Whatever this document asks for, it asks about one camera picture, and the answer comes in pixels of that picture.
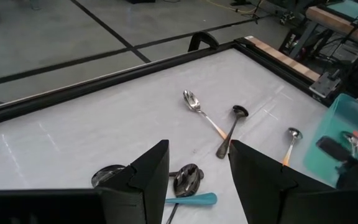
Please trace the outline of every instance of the table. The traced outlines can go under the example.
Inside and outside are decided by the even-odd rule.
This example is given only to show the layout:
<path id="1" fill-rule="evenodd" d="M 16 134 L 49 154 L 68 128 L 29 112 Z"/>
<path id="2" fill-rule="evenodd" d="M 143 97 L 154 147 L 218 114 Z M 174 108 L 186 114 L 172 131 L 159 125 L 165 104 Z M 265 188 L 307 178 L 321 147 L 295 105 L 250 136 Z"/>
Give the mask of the table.
<path id="1" fill-rule="evenodd" d="M 303 45 L 319 25 L 342 35 L 347 35 L 353 29 L 350 20 L 331 14 L 330 12 L 320 9 L 317 6 L 310 7 L 306 11 L 306 17 L 311 20 L 311 22 L 308 24 L 308 27 L 301 36 L 298 44 L 291 51 L 291 58 L 295 58 L 299 54 Z M 355 30 L 349 38 L 358 42 L 358 29 Z"/>
<path id="2" fill-rule="evenodd" d="M 96 171 L 127 165 L 169 139 L 170 170 L 197 164 L 205 174 L 198 193 L 218 196 L 212 207 L 180 206 L 173 222 L 247 223 L 229 161 L 215 156 L 222 139 L 186 107 L 182 91 L 192 91 L 226 132 L 234 121 L 231 107 L 247 108 L 250 116 L 233 138 L 277 161 L 290 143 L 287 128 L 298 128 L 304 138 L 290 167 L 313 177 L 302 158 L 327 109 L 279 75 L 318 76 L 246 37 L 0 105 L 0 189 L 90 188 Z M 172 182 L 167 197 L 173 196 L 171 187 Z M 172 208 L 166 205 L 163 222 Z"/>

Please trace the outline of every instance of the spoon handle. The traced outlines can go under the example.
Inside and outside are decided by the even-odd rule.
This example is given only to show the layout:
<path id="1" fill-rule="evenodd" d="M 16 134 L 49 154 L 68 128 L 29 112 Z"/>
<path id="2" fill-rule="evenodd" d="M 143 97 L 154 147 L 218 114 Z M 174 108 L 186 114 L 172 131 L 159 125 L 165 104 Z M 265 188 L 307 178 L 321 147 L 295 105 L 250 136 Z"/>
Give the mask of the spoon handle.
<path id="1" fill-rule="evenodd" d="M 290 157 L 293 149 L 293 145 L 295 144 L 295 138 L 292 138 L 290 148 L 288 149 L 287 153 L 285 154 L 284 160 L 283 160 L 283 166 L 288 166 L 290 163 Z"/>
<path id="2" fill-rule="evenodd" d="M 239 120 L 239 117 L 236 117 L 236 120 L 234 121 L 233 126 L 230 129 L 229 134 L 227 135 L 226 139 L 222 142 L 222 144 L 219 146 L 218 150 L 216 151 L 216 156 L 220 159 L 223 159 L 227 154 L 227 149 L 229 148 L 230 144 L 230 138 L 233 134 L 234 128 L 236 127 L 237 121 Z"/>
<path id="3" fill-rule="evenodd" d="M 200 113 L 214 126 L 214 128 L 218 131 L 218 133 L 221 135 L 221 137 L 222 137 L 223 139 L 226 139 L 226 138 L 227 138 L 227 134 L 226 134 L 224 131 L 222 131 L 222 129 L 220 129 L 220 128 L 211 120 L 211 118 L 209 118 L 209 116 L 208 116 L 206 113 L 204 113 L 204 112 L 202 112 L 202 111 L 200 111 Z"/>
<path id="4" fill-rule="evenodd" d="M 167 224 L 171 224 L 172 220 L 173 220 L 173 216 L 175 215 L 175 213 L 177 212 L 179 204 L 176 203 L 175 206 L 173 207 L 173 210 L 171 212 L 171 215 L 168 218 Z"/>

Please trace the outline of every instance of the teal plastic bin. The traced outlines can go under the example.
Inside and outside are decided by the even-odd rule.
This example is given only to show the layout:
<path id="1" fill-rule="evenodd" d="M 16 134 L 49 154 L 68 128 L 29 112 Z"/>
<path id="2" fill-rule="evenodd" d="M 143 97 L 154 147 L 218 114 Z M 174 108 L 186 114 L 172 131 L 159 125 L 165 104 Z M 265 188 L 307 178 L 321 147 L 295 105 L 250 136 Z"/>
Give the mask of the teal plastic bin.
<path id="1" fill-rule="evenodd" d="M 351 145 L 341 136 L 341 131 L 358 131 L 358 100 L 345 94 L 339 95 L 327 110 L 303 161 L 308 170 L 331 186 L 336 185 L 339 177 L 336 167 L 341 163 L 318 149 L 316 142 L 322 136 L 329 136 L 350 151 Z"/>

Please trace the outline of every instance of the cable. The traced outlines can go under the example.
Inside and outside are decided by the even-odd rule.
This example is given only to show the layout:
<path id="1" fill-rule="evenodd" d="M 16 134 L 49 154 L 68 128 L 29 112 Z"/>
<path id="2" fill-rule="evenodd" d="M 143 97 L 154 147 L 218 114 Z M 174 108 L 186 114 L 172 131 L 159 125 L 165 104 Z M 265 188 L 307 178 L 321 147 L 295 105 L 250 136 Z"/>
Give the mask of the cable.
<path id="1" fill-rule="evenodd" d="M 221 7 L 223 9 L 228 9 L 228 10 L 232 10 L 234 12 L 240 12 L 240 13 L 243 13 L 243 14 L 251 14 L 251 12 L 254 12 L 257 7 L 254 7 L 253 10 L 249 10 L 249 11 L 241 11 L 241 10 L 238 10 L 238 9 L 234 9 L 234 8 L 231 8 L 231 7 L 227 7 L 227 6 L 223 6 L 221 4 L 218 4 L 218 3 L 215 3 L 215 2 L 212 2 L 211 0 L 206 0 L 206 2 L 214 5 L 214 6 L 217 6 L 217 7 Z"/>

